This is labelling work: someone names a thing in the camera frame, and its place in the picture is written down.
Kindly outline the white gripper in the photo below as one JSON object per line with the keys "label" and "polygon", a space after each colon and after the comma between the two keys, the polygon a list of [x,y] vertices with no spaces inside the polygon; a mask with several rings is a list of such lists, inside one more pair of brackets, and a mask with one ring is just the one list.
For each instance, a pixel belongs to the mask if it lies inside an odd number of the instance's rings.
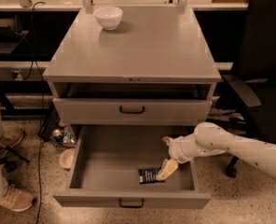
{"label": "white gripper", "polygon": [[172,139],[164,136],[161,140],[169,147],[171,159],[165,159],[159,172],[156,174],[158,181],[166,180],[178,168],[178,163],[191,161],[197,155],[196,142],[193,135],[179,136]]}

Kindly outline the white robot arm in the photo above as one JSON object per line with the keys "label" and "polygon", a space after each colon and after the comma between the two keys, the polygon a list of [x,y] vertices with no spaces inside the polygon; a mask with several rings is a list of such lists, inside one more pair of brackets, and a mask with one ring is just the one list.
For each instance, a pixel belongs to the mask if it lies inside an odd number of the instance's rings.
{"label": "white robot arm", "polygon": [[164,181],[180,164],[196,157],[209,157],[229,153],[276,179],[276,144],[229,133],[216,124],[203,122],[187,136],[161,140],[168,147],[169,159],[165,159],[156,175]]}

